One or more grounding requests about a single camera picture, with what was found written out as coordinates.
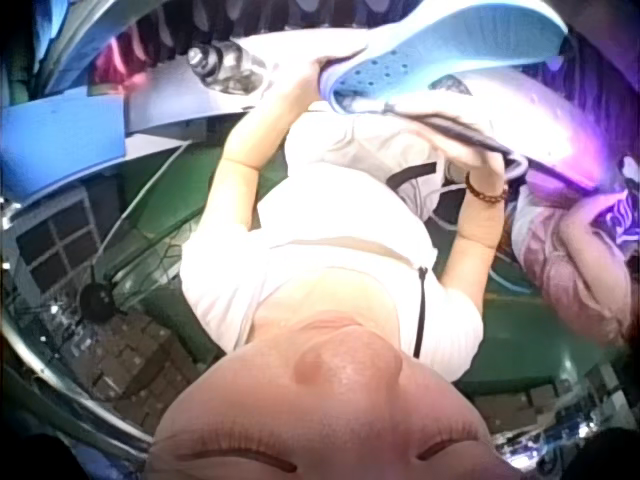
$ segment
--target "black strap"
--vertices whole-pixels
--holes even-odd
[[[434,173],[436,173],[436,162],[407,167],[387,178],[387,187],[398,193],[398,189],[409,180],[414,180],[426,175],[433,175]]]
[[[420,267],[418,275],[420,277],[420,313],[418,314],[418,333],[416,334],[416,344],[413,347],[413,358],[420,359],[420,350],[422,349],[422,337],[424,336],[424,317],[425,317],[425,298],[424,298],[424,280],[427,278],[429,269]]]

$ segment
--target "hand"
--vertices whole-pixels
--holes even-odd
[[[459,120],[485,135],[492,135],[493,129],[487,114],[489,107],[468,95],[442,90],[424,91],[392,98],[389,103],[402,115],[441,114]],[[423,127],[433,146],[447,160],[471,172],[471,181],[478,190],[489,195],[502,192],[505,182],[502,155],[470,147],[445,137],[428,126]]]
[[[286,64],[275,65],[263,98],[275,97],[297,113],[304,113],[314,102],[322,100],[318,77],[327,62],[349,58],[366,48],[366,31],[355,34],[341,45],[330,45],[320,52],[307,52],[303,58],[289,58]]]

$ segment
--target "closed eye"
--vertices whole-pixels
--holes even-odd
[[[181,461],[195,461],[204,460],[209,458],[223,458],[223,457],[235,457],[244,458],[246,460],[252,460],[254,462],[262,463],[272,468],[276,468],[284,473],[296,473],[298,467],[278,457],[274,457],[268,453],[259,452],[257,450],[251,450],[247,448],[233,448],[233,449],[215,449],[215,450],[200,450],[197,452],[183,453],[177,455],[177,459]]]
[[[451,445],[454,445],[458,442],[459,440],[443,440],[442,442],[435,443],[431,445],[429,448],[427,448],[426,450],[424,450],[423,452],[421,452],[420,454],[418,454],[416,458],[421,462],[426,462],[431,457],[436,456],[438,453],[442,452],[443,450],[446,450]]]

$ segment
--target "light blue shoe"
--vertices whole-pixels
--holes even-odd
[[[328,66],[320,93],[349,113],[356,98],[384,101],[448,74],[543,61],[566,34],[540,0],[424,0],[402,21],[371,30],[364,52]]]

